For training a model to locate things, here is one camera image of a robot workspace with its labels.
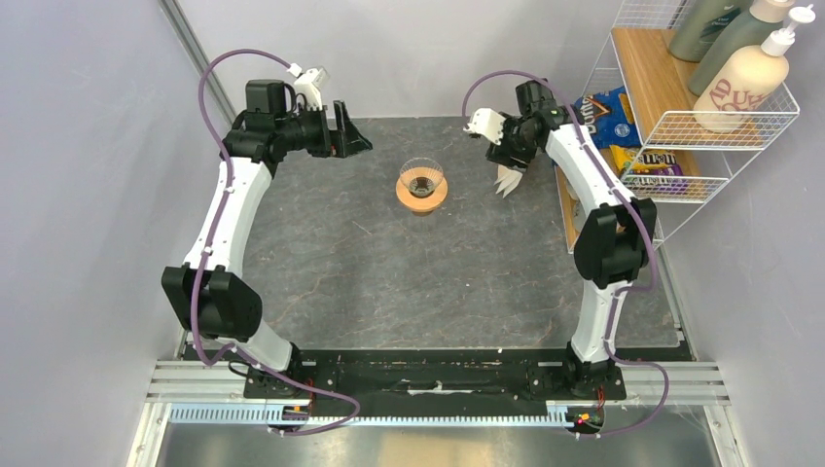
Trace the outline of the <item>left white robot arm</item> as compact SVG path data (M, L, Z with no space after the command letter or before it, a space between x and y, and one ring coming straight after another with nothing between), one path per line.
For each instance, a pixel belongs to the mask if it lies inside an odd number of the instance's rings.
M195 341L218 341L252 365L269 367L269 386L289 398L303 390L305 371L292 363L296 347L265 323L262 298L242 279L252 224L288 154L344 159L373 145L342 100L334 101L330 123L326 107L310 107L308 91L297 85L252 80L245 95L245 109L219 140L219 176L207 217L182 264L164 269L161 287Z

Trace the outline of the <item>aluminium frame rail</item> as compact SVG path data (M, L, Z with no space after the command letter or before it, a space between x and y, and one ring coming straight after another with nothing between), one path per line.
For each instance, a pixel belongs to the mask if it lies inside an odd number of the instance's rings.
M305 350L294 389L229 357L157 363L128 456L153 466L172 424L210 425L197 465L353 461L745 466L718 366L631 352L591 394L557 349Z

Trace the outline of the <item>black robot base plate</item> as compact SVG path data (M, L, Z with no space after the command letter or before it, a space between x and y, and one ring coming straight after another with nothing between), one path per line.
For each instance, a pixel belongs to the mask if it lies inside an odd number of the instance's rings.
M304 349L286 376L314 395L249 370L247 399L310 401L316 416L413 418L541 415L549 401L596 404L627 397L612 363L582 367L566 349Z

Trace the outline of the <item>dark green bottle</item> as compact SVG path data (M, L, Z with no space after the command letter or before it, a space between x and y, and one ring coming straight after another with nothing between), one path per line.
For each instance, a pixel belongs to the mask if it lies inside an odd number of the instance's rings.
M677 28L668 51L677 59L700 62L721 32L750 5L747 0L696 1Z

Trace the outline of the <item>green bottle beige cap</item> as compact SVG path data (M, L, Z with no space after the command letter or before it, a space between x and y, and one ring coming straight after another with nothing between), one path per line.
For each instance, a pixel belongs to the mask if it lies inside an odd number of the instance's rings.
M700 96L737 50L760 45L779 29L794 0L755 0L726 26L688 80L688 90Z

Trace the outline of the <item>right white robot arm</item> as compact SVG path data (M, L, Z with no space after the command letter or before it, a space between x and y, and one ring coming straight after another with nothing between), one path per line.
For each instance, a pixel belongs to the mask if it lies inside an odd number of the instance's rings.
M593 398L616 381L615 334L626 295L653 255L658 210L637 198L598 155L577 109L556 101L549 85L531 80L517 87L520 112L475 111L466 126L490 145L498 164L497 193L506 196L539 154L563 172L585 214L573 256L584 280L579 321L552 388Z

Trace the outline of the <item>cream pump lotion bottle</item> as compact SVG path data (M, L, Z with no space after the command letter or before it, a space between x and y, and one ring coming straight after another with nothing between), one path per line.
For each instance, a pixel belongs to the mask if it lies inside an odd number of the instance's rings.
M794 4L783 25L760 45L734 52L698 96L693 107L697 123L716 133L731 133L743 125L786 79L790 65L785 53L795 43L795 28L814 20L812 5Z

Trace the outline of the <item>blue Doritos chip bag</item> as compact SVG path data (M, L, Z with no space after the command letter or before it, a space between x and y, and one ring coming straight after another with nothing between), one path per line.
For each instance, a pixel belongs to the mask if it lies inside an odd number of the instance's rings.
M586 94L577 99L574 109L588 129L596 149L611 146L637 148L641 146L635 118L625 87Z

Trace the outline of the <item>yellow M&M's candy bag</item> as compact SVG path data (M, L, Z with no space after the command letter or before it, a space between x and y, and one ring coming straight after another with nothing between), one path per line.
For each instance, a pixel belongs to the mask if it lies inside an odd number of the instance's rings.
M609 151L619 176L632 190L649 191L650 196L686 192L688 182L674 151L649 150L638 156L639 148L617 145L611 145Z

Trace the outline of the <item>clear glass dripper cone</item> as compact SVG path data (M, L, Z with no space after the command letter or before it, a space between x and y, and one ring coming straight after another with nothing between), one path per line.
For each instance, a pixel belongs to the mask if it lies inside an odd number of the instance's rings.
M441 165L429 158L410 159L400 169L402 187L415 198L430 197L445 179Z

